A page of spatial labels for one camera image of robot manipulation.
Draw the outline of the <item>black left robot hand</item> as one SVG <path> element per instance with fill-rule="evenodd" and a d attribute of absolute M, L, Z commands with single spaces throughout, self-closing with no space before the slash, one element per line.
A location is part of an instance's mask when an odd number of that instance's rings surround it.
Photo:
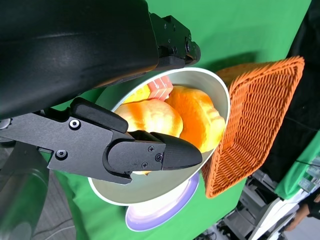
<path fill-rule="evenodd" d="M 191 143 L 129 132 L 81 94 L 200 58 L 190 30 L 144 0 L 3 0 L 0 135 L 51 151 L 52 170 L 121 185 L 135 171 L 196 166 L 202 154 Z"/>

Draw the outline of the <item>person's bare hand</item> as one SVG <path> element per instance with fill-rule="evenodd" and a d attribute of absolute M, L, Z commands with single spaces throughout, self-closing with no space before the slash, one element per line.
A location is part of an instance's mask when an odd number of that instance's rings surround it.
<path fill-rule="evenodd" d="M 297 210 L 293 221 L 285 228 L 285 231 L 292 231 L 297 225 L 310 214 L 308 205 L 302 204 Z"/>

